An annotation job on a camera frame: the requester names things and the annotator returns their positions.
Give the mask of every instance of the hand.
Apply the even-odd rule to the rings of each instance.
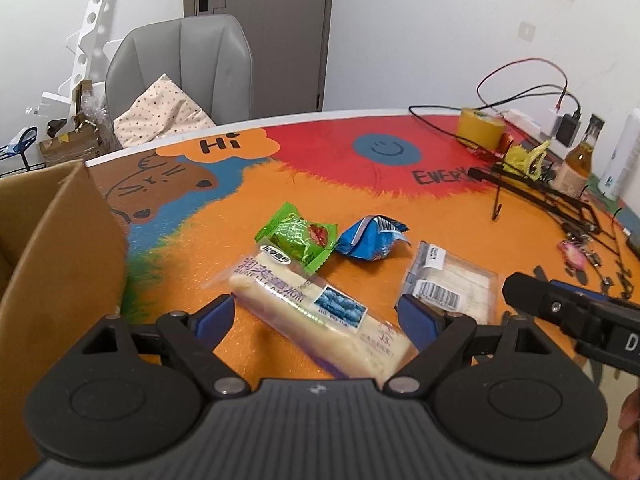
[[[638,443],[638,418],[640,417],[640,388],[633,391],[622,404],[618,427],[622,432],[618,439],[616,457],[609,472],[616,480],[640,479],[640,444]]]

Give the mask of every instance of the tape roll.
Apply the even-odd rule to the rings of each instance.
[[[464,139],[471,140],[478,146],[482,146],[493,152],[498,149],[500,139],[504,133],[504,120],[485,114],[480,110],[462,108],[458,120],[456,134]],[[459,142],[470,148],[476,146],[470,142],[458,139]]]

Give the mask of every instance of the colorful painted table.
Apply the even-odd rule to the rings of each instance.
[[[431,119],[455,131],[457,117]],[[319,272],[390,322],[397,322],[394,305],[420,240],[501,277],[542,266],[549,279],[577,285],[556,248],[563,237],[558,225],[506,192],[493,222],[494,188],[466,177],[469,167],[482,162],[403,110],[249,121],[163,139],[99,162],[92,175],[129,239],[122,312],[133,321],[195,311],[223,292],[216,275],[251,249],[255,233],[286,201],[308,219],[336,222],[340,231],[369,214],[410,227],[412,248],[401,246],[378,262],[332,254]],[[600,221],[610,224],[604,215]],[[638,262],[624,250],[625,263],[640,276]],[[615,276],[612,254],[598,252],[606,273]],[[591,269],[588,279],[597,290]],[[498,313],[506,308],[500,298]],[[542,325],[572,353],[567,338]],[[244,308],[237,309],[216,354],[253,386],[262,377],[327,377]]]

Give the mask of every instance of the door frame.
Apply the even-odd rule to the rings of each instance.
[[[333,0],[324,0],[324,21],[322,22],[322,44],[320,46],[320,67],[318,70],[318,110],[324,102],[324,80],[326,78],[326,58],[329,51],[329,29]],[[184,16],[196,15],[197,0],[183,0]]]

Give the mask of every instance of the white bottle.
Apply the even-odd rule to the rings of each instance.
[[[620,196],[639,152],[640,107],[636,107],[626,119],[625,129],[598,184],[598,189],[606,198],[615,200]]]

